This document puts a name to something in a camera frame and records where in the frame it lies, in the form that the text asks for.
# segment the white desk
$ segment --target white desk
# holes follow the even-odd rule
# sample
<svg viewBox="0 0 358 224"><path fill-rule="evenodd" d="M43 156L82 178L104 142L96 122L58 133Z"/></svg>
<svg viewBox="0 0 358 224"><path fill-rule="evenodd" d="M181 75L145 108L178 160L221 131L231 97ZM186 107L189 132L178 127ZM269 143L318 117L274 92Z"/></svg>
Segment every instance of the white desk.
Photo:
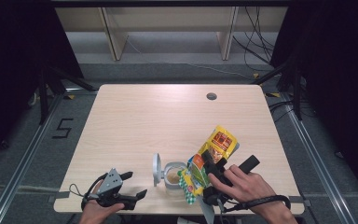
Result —
<svg viewBox="0 0 358 224"><path fill-rule="evenodd" d="M216 100L207 99L213 92ZM255 155L261 174L277 194L299 196L282 144L263 92L254 85L104 85L95 99L60 191L77 184L85 193L94 180L116 168L133 171L120 193L135 195L147 189L132 214L201 215L198 203L167 194L163 181L153 186L153 154L162 167L193 156L214 127L220 124L234 134L240 148L230 164ZM81 212L81 197L57 199L58 212ZM292 212L301 214L302 203ZM251 213L239 211L237 214Z"/></svg>

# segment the person's right hand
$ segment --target person's right hand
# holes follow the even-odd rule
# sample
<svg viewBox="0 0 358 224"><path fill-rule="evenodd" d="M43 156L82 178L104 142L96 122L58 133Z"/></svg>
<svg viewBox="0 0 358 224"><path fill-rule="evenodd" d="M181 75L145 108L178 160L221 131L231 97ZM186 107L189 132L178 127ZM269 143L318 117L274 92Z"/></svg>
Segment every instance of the person's right hand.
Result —
<svg viewBox="0 0 358 224"><path fill-rule="evenodd" d="M225 170L224 176L231 181L232 187L222 183L213 174L208 174L211 184L240 203L276 195L272 187L261 175L245 174L238 166L232 165ZM296 223L295 218L281 202L264 203L251 210L265 218L268 223Z"/></svg>

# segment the gray carpet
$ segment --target gray carpet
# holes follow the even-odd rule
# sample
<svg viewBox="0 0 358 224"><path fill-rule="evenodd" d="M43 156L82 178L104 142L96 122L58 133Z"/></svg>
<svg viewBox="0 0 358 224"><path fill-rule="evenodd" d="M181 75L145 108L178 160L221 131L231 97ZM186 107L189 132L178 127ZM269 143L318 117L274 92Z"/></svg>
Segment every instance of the gray carpet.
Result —
<svg viewBox="0 0 358 224"><path fill-rule="evenodd" d="M254 71L245 65L207 66L230 73L240 73L248 78L188 64L81 64L85 79L95 87L104 83L248 84L253 80ZM258 65L258 68L270 69L263 65ZM263 91L276 92L275 85L278 79L275 77L263 84ZM74 86L72 83L65 83L68 87ZM29 170L21 181L21 187L7 211L4 223L66 223L69 220L71 214L59 214L54 211L51 197L61 186L94 99L95 94L76 94L73 100L62 100ZM276 104L280 100L281 98L267 98L269 105ZM303 122L313 143L358 220L358 182L355 176L346 162L334 155L336 146L317 116L315 117L310 105L303 103L301 107L303 108ZM10 148L0 151L0 192L11 178L22 154L32 140L38 127L39 113L38 105L25 111L18 125L7 138ZM303 217L306 223L315 223L310 212L312 211L319 223L340 223L336 210L284 106L279 107L272 117L277 120L276 127L298 187L312 204L300 217ZM62 131L57 131L62 119L72 119L62 123L62 127L70 127L71 132L67 138L53 138L53 136L64 134ZM152 217L144 217L139 223L153 223L151 220L153 220ZM172 217L159 217L158 220L161 223L174 223ZM256 216L244 217L242 221L243 223L265 223Z"/></svg>

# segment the table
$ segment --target table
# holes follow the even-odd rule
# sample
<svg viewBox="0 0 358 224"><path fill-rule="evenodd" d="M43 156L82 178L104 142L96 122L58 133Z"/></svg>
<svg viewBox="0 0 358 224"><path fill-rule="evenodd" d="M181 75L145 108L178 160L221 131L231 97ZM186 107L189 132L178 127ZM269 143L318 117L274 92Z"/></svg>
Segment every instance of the table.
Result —
<svg viewBox="0 0 358 224"><path fill-rule="evenodd" d="M209 100L208 93L217 98ZM154 187L153 155L159 153L162 167L171 161L187 162L217 124L241 144L226 167L255 155L261 163L254 172L277 194L299 196L266 99L256 85L101 86L60 191L76 184L85 193L98 176L116 168L120 174L133 171L120 193L135 195L147 189L133 211L121 214L201 215L198 203L187 204L180 191L172 194L163 181ZM81 197L70 194L57 199L54 209L81 212L80 203ZM294 214L303 211L302 203L292 204Z"/></svg>

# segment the wooden tabletop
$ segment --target wooden tabletop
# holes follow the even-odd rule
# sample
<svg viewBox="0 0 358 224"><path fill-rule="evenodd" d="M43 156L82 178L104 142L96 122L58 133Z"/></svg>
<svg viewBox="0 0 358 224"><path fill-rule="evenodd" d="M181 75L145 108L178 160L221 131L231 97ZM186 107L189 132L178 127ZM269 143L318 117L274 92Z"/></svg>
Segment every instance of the wooden tabletop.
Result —
<svg viewBox="0 0 358 224"><path fill-rule="evenodd" d="M217 98L209 100L208 93ZM162 169L172 161L184 163L207 140L216 125L237 137L240 148L229 158L241 164L255 155L261 174L277 194L299 196L265 96L256 85L103 85L89 113L60 191L76 184L86 193L95 179L116 168L133 171L121 194L134 196L147 189L132 214L201 215L198 203L189 205L181 190L166 190L153 182L153 155L159 153ZM81 212L81 197L57 199L57 212ZM301 214L302 203L292 203ZM231 214L246 214L239 211Z"/></svg>

